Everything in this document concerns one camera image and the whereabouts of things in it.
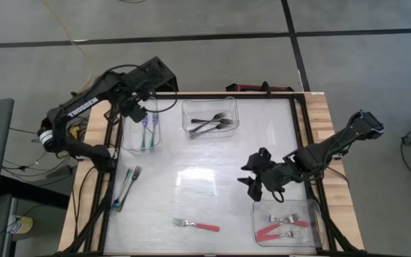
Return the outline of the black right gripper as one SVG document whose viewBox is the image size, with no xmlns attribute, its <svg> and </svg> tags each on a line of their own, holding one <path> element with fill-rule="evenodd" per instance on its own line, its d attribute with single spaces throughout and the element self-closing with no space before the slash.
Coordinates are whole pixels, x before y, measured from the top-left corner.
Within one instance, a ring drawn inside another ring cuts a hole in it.
<svg viewBox="0 0 411 257">
<path fill-rule="evenodd" d="M 262 147 L 241 167 L 243 171 L 251 171 L 255 175 L 255 178 L 238 178 L 238 181 L 248 186 L 248 195 L 256 202 L 262 199 L 262 187 L 265 187 L 277 202 L 285 201 L 284 185 L 290 181 L 288 171 L 285 170 L 287 166 L 272 161 L 271 157 L 270 152 Z"/>
</svg>

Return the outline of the pink-handled utensil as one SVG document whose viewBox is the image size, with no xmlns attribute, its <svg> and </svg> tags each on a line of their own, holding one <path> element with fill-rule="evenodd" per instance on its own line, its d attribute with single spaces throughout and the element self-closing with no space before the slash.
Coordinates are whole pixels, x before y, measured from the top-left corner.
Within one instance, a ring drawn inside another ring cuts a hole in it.
<svg viewBox="0 0 411 257">
<path fill-rule="evenodd" d="M 216 125 L 212 128 L 208 128 L 208 129 L 203 130 L 203 131 L 193 132 L 193 133 L 190 133 L 189 139 L 195 139 L 195 138 L 198 138 L 198 137 L 201 137 L 201 136 L 206 136 L 206 135 L 208 135 L 208 134 L 210 134 L 214 131 L 219 131 L 221 129 L 225 129 L 226 127 L 228 127 L 228 124 L 218 124 L 218 125 Z"/>
</svg>

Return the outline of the clear plastic bin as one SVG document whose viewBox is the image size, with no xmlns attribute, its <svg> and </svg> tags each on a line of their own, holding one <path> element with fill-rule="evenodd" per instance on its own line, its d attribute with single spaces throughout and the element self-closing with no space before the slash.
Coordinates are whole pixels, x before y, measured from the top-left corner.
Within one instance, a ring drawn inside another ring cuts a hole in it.
<svg viewBox="0 0 411 257">
<path fill-rule="evenodd" d="M 155 146 L 153 151 L 150 151 L 150 143 L 151 143 L 151 135 L 152 135 L 152 114 L 148 112 L 148 125 L 146 129 L 146 150 L 144 152 L 141 151 L 141 137 L 142 137 L 142 130 L 143 124 L 142 121 L 139 123 L 135 123 L 131 118 L 125 118 L 123 123 L 123 141 L 122 141 L 122 149 L 126 151 L 130 151 L 134 155 L 140 155 L 145 153 L 154 152 L 155 147 L 161 145 L 161 129 L 160 129 L 160 117 L 158 114 L 158 124 L 156 126 L 156 139 L 155 139 Z"/>
<path fill-rule="evenodd" d="M 189 138 L 190 130 L 200 126 L 202 124 L 192 124 L 191 119 L 203 119 L 211 120 L 216 114 L 224 112 L 226 119 L 234 120 L 234 124 L 228 125 L 228 127 L 223 128 L 219 131 L 214 131 L 206 136 L 201 136 L 195 139 L 205 139 L 205 138 L 224 138 L 231 137 L 234 135 L 235 131 L 240 125 L 239 115 L 238 115 L 238 104 L 233 97 L 226 97 L 224 99 L 213 99 L 213 100 L 185 100 L 181 104 L 182 111 L 182 127 Z M 203 131 L 212 128 L 220 123 L 209 123 L 204 127 L 200 128 L 198 131 Z"/>
<path fill-rule="evenodd" d="M 268 214 L 286 217 L 297 213 L 301 221 L 310 223 L 308 227 L 285 223 L 267 234 L 282 234 L 288 231 L 304 231 L 305 235 L 299 238 L 279 238 L 271 241 L 256 241 L 256 233 L 270 222 L 265 219 Z M 323 246 L 323 229 L 320 227 L 322 217 L 317 203 L 313 200 L 286 200 L 282 203 L 273 200 L 262 200 L 253 204 L 253 235 L 256 243 L 263 247 L 310 247 Z"/>
</svg>

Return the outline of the black plastic crate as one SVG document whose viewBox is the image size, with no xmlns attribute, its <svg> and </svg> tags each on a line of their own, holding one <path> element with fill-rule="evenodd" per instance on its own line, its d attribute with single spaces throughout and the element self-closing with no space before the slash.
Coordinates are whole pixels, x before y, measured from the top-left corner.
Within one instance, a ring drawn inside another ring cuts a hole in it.
<svg viewBox="0 0 411 257">
<path fill-rule="evenodd" d="M 136 80 L 142 82 L 143 89 L 155 92 L 178 91 L 176 75 L 157 56 L 134 69 Z"/>
</svg>

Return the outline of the red and black clamp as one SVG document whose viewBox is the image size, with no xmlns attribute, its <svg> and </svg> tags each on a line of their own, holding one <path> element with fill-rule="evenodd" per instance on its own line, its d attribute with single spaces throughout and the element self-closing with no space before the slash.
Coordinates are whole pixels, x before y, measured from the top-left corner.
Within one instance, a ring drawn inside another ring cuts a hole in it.
<svg viewBox="0 0 411 257">
<path fill-rule="evenodd" d="M 262 91 L 267 94 L 272 92 L 294 92 L 294 89 L 289 86 L 270 86 L 267 81 L 264 81 L 261 85 L 247 85 L 247 84 L 231 84 L 225 87 L 226 91 L 239 92 L 239 91 Z"/>
</svg>

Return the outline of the yellow and white roll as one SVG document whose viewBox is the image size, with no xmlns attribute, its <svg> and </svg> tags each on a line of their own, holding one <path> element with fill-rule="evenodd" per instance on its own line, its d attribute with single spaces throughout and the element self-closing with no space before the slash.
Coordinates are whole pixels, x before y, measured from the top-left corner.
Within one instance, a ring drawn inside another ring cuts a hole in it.
<svg viewBox="0 0 411 257">
<path fill-rule="evenodd" d="M 34 224 L 34 220 L 27 216 L 10 215 L 6 232 L 10 234 L 28 233 Z"/>
</svg>

